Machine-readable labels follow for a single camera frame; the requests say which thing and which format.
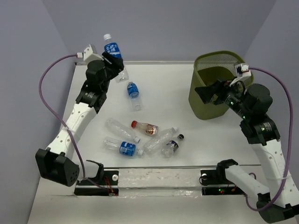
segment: bottle label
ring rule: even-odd
[[[135,83],[130,83],[127,86],[128,94],[131,98],[137,98],[139,95],[139,90]]]
[[[133,156],[136,150],[136,145],[123,141],[120,147],[120,154]]]
[[[156,125],[148,124],[145,129],[147,135],[155,135],[157,133],[158,127]]]
[[[109,43],[104,46],[105,51],[109,54],[113,55],[114,57],[121,58],[121,51],[117,46],[117,43]]]
[[[167,146],[169,145],[173,145],[173,152],[175,153],[176,150],[178,149],[178,144],[174,141],[174,140],[170,140],[167,144]]]

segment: black bottle cap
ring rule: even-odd
[[[179,134],[178,137],[181,138],[182,140],[184,139],[184,136],[182,134]]]

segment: wastebasket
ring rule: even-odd
[[[194,70],[189,92],[189,103],[196,117],[202,120],[217,118],[228,110],[226,104],[204,104],[194,90],[196,87],[209,86],[218,79],[233,79],[237,74],[235,65],[245,63],[237,54],[230,51],[216,51],[199,56],[194,62]],[[249,87],[254,80],[244,81],[245,87]]]

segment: empty plastic bottle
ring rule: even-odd
[[[128,95],[131,99],[132,107],[134,111],[142,109],[141,98],[139,96],[139,90],[135,83],[129,82],[127,86]]]
[[[113,55],[114,57],[117,58],[122,58],[121,56],[121,51],[118,48],[117,43],[113,42],[113,40],[111,39],[111,35],[110,34],[105,34],[104,35],[104,40],[105,40],[105,46],[104,49],[105,51],[107,51],[109,54]],[[121,71],[117,77],[115,77],[116,82],[121,82],[121,81],[125,81],[125,80],[129,80],[129,75],[128,72],[126,70],[126,67],[124,67],[123,71]]]
[[[161,153],[164,157],[170,158],[180,147],[181,142],[183,141],[184,136],[179,134],[175,139],[171,139],[162,149]]]
[[[123,125],[122,123],[113,118],[106,120],[105,126],[108,128],[109,131],[126,140],[134,141],[136,143],[140,142],[140,138],[136,136],[135,132],[132,129]]]
[[[104,147],[106,149],[111,149],[116,152],[119,152],[120,154],[127,155],[127,156],[143,155],[143,150],[138,149],[138,147],[135,144],[113,139],[110,137],[106,137],[104,139]]]
[[[143,133],[150,135],[150,136],[154,136],[158,132],[158,126],[151,125],[148,123],[140,123],[135,120],[133,120],[131,126],[132,126],[132,128],[137,128],[140,131],[142,131]]]
[[[172,127],[159,132],[154,138],[144,144],[143,150],[147,155],[152,156],[169,142],[173,135],[178,131],[177,127]]]

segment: white bottle cap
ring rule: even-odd
[[[139,143],[139,142],[140,142],[140,138],[136,137],[136,138],[134,139],[134,142]]]
[[[139,149],[138,155],[143,155],[143,150],[142,149]]]
[[[178,127],[173,127],[173,129],[177,132],[178,131]]]
[[[104,35],[104,41],[108,40],[108,39],[111,39],[111,35],[110,34],[105,34]]]

